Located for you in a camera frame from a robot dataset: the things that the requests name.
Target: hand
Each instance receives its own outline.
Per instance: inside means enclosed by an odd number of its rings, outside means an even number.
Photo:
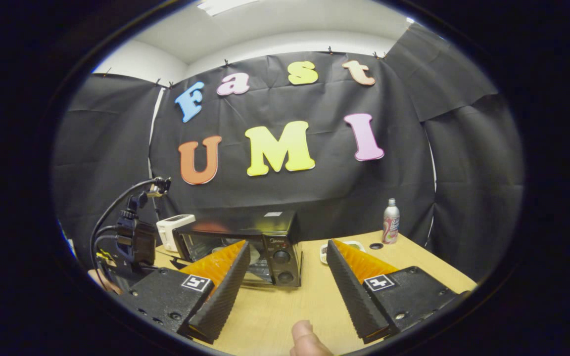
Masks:
[[[294,347],[289,350],[289,356],[332,356],[333,354],[318,336],[309,320],[301,320],[294,324],[291,329],[294,338]]]
[[[117,294],[121,294],[122,290],[120,289],[120,287],[118,287],[117,285],[113,284],[113,282],[109,281],[109,279],[107,279],[104,276],[104,273],[102,273],[101,269],[97,269],[97,270],[93,270],[90,269],[88,270],[88,275],[89,277],[91,277],[91,279],[94,280],[94,282],[96,282],[99,286],[104,286],[104,289],[106,291],[115,291]]]

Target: foam letter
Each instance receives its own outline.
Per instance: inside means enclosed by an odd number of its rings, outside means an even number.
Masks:
[[[206,137],[203,145],[206,146],[206,169],[195,171],[195,148],[197,141],[183,143],[177,149],[180,153],[179,169],[182,179],[188,184],[204,184],[210,182],[217,174],[217,148],[221,136]]]
[[[269,167],[263,162],[263,155],[276,172],[281,170],[286,153],[289,155],[289,160],[285,164],[288,171],[303,171],[314,168],[316,163],[309,156],[307,137],[305,137],[305,131],[308,127],[307,122],[292,121],[285,125],[280,140],[276,140],[265,126],[248,129],[246,137],[249,138],[250,142],[251,161],[247,175],[262,176],[267,174]]]
[[[249,85],[247,85],[247,81],[249,81],[249,75],[245,73],[235,73],[230,74],[223,78],[219,88],[217,88],[217,94],[219,95],[230,95],[232,93],[235,94],[243,94],[247,90],[249,90]]]
[[[375,84],[375,79],[367,77],[366,74],[364,74],[365,70],[369,70],[366,65],[361,65],[358,61],[348,61],[346,63],[342,63],[342,67],[349,68],[349,72],[356,82],[364,84],[365,86],[372,86]]]
[[[299,84],[310,84],[318,80],[318,73],[314,70],[316,66],[310,61],[294,62],[287,66],[289,81],[295,86]]]
[[[378,160],[384,156],[384,151],[378,147],[373,137],[371,129],[371,115],[369,114],[351,114],[344,117],[344,121],[351,124],[355,143],[358,151],[355,153],[355,159],[358,161]]]
[[[203,87],[203,82],[197,82],[175,99],[175,102],[179,104],[179,107],[184,112],[183,122],[188,122],[201,110],[201,105],[196,105],[195,103],[201,103],[203,97],[199,89]]]

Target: small white box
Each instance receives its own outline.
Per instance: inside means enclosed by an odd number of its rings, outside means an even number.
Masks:
[[[193,221],[195,221],[195,216],[192,214],[182,214],[158,221],[156,225],[158,226],[158,232],[160,233],[164,248],[168,251],[177,252],[177,246],[173,238],[173,229],[192,223]]]

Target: blue letter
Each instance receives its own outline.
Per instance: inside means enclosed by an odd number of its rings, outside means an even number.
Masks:
[[[188,122],[201,110],[201,105],[196,105],[195,103],[201,103],[201,91],[199,89],[204,87],[203,82],[197,82],[188,88],[187,91],[183,92],[181,95],[175,99],[175,102],[179,104],[179,107],[184,112],[183,122]]]

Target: aluminum bottle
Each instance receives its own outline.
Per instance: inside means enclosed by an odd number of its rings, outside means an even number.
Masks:
[[[382,242],[390,245],[397,241],[397,234],[400,228],[400,210],[395,206],[395,199],[388,200],[388,207],[384,210],[384,230]]]

